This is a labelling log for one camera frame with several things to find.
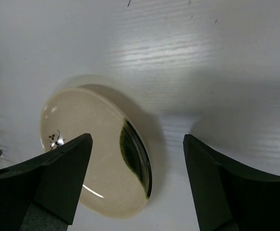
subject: white surface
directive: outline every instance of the white surface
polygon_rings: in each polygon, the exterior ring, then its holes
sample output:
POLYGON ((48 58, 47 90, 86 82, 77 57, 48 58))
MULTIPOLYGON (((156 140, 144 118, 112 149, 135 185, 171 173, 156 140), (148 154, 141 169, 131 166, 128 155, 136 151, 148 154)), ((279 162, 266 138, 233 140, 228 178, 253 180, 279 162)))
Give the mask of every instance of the white surface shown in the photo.
POLYGON ((191 127, 218 150, 280 175, 280 0, 127 4, 0 0, 5 158, 18 163, 42 152, 39 113, 63 80, 91 73, 117 79, 159 114, 165 183, 132 219, 79 206, 70 230, 196 231, 182 150, 191 127))

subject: white table surface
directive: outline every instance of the white table surface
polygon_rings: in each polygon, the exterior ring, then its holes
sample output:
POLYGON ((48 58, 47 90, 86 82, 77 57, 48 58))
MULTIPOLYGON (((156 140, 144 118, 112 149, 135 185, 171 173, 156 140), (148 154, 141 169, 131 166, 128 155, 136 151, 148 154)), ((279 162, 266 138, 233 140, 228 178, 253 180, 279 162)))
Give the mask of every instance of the white table surface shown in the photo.
POLYGON ((62 81, 104 75, 154 118, 163 181, 135 217, 79 205, 69 230, 198 231, 185 133, 280 175, 280 0, 127 4, 0 0, 0 168, 42 153, 40 111, 62 81))

